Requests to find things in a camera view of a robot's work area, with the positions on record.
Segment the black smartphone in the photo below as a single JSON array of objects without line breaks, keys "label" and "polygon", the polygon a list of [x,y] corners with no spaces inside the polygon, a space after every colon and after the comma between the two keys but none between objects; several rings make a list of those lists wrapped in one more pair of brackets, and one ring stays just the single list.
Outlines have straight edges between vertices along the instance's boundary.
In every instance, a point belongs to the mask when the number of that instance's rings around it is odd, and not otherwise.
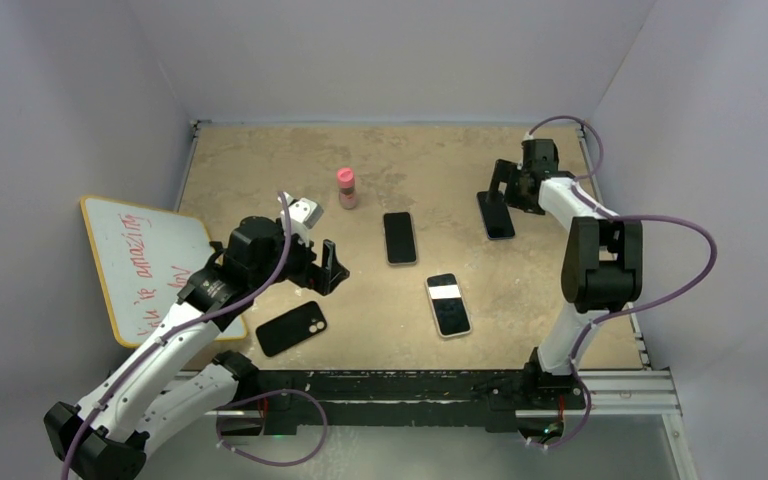
[{"label": "black smartphone", "polygon": [[498,191],[479,191],[476,199],[488,239],[514,238],[515,229],[503,195]]}]

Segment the purple edged smartphone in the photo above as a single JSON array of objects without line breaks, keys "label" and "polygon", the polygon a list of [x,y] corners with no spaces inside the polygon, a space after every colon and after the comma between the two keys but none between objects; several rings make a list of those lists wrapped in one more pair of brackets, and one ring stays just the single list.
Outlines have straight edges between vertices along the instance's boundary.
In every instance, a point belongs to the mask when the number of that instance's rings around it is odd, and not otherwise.
[{"label": "purple edged smartphone", "polygon": [[389,265],[413,265],[418,260],[412,215],[388,212],[382,216]]}]

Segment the black phone case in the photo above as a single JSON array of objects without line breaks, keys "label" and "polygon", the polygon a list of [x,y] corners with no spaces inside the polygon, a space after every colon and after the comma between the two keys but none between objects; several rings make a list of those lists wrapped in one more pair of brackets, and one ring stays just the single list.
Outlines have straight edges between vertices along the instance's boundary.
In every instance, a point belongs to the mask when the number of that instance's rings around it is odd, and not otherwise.
[{"label": "black phone case", "polygon": [[319,304],[309,301],[258,326],[255,334],[262,352],[271,358],[323,333],[327,327]]}]

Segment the beige cased smartphone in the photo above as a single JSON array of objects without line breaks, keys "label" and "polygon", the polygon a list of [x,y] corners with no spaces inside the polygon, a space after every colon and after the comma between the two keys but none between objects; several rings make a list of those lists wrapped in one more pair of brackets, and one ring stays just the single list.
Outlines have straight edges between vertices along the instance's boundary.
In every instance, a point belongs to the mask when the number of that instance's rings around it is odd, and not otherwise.
[{"label": "beige cased smartphone", "polygon": [[463,292],[453,273],[433,275],[425,281],[432,316],[438,334],[445,339],[472,332],[472,323]]}]

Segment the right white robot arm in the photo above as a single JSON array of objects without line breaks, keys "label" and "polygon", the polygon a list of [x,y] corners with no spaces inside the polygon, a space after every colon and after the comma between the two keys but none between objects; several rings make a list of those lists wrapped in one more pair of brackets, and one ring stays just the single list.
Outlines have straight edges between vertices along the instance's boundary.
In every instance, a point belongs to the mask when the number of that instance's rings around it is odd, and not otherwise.
[{"label": "right white robot arm", "polygon": [[621,220],[560,169],[551,139],[525,138],[518,162],[496,161],[490,185],[477,193],[486,234],[510,239],[513,209],[550,215],[567,231],[560,285],[565,304],[549,335],[533,351],[521,381],[524,399],[544,407],[574,368],[596,333],[599,317],[622,311],[642,291],[642,224]]}]

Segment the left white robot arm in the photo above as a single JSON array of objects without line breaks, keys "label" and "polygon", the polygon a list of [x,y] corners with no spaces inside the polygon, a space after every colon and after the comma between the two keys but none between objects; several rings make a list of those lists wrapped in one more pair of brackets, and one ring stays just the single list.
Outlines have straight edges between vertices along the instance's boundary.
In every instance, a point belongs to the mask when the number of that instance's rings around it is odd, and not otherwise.
[{"label": "left white robot arm", "polygon": [[212,243],[165,317],[132,355],[77,404],[55,403],[44,426],[64,479],[134,479],[148,458],[184,427],[220,407],[244,409],[272,397],[300,396],[327,419],[322,404],[298,389],[261,385],[244,355],[219,353],[188,382],[166,387],[203,347],[270,286],[289,280],[321,296],[350,276],[336,244],[316,254],[309,223],[288,213],[244,218],[228,243]]}]

